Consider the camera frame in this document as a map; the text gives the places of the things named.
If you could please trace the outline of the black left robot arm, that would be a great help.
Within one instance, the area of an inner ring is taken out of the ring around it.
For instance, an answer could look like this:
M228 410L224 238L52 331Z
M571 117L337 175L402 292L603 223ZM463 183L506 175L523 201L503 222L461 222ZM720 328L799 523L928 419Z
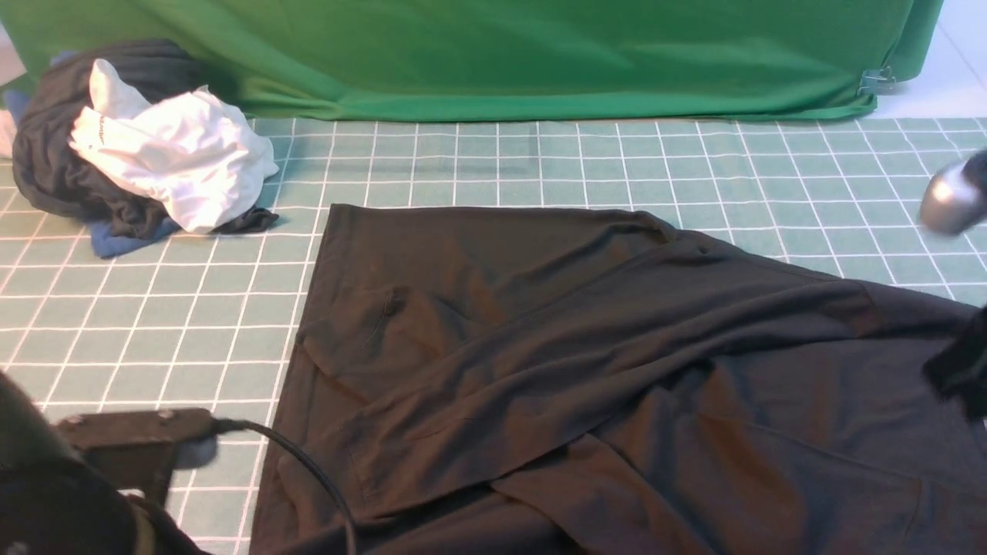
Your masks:
M1 387L3 554L201 554L160 508L120 494L6 375Z

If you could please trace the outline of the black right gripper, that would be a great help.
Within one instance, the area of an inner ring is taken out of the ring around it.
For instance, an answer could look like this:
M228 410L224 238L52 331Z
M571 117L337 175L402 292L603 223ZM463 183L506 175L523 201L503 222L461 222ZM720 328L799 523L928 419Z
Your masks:
M981 308L945 350L923 365L942 401L959 401L969 421L986 418L986 309Z

